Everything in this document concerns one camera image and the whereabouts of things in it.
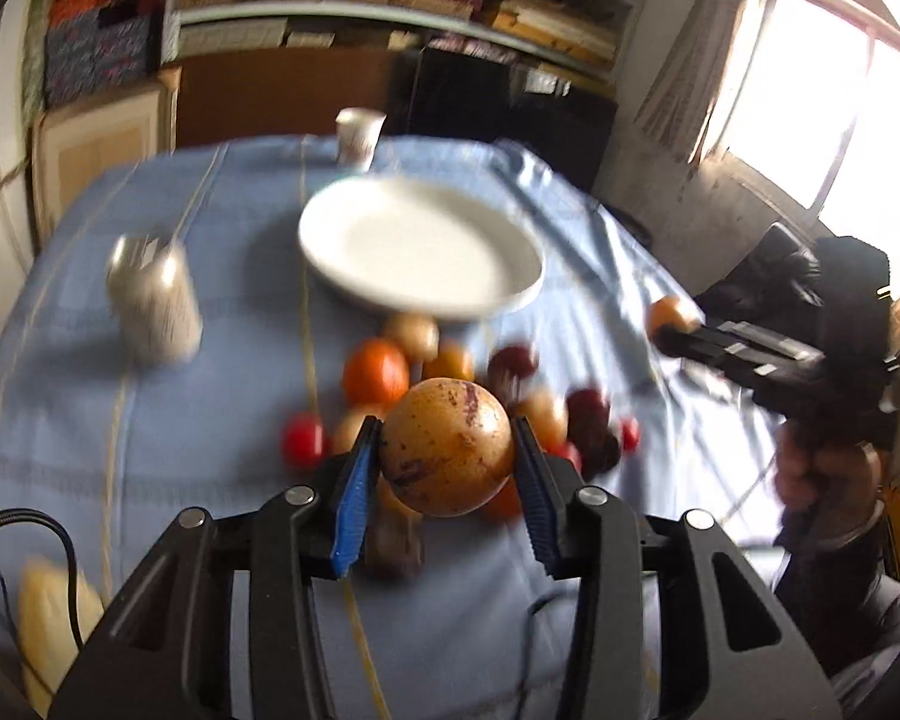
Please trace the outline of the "right hand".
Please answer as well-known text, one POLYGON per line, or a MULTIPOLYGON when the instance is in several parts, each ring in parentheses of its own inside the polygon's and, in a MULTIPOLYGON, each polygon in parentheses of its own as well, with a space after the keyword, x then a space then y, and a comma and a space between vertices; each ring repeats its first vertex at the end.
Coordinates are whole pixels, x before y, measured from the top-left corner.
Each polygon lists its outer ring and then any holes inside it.
POLYGON ((784 506, 777 543, 796 556, 837 551, 865 535, 883 513, 883 463, 870 442, 818 439, 787 421, 774 455, 775 494, 784 506))

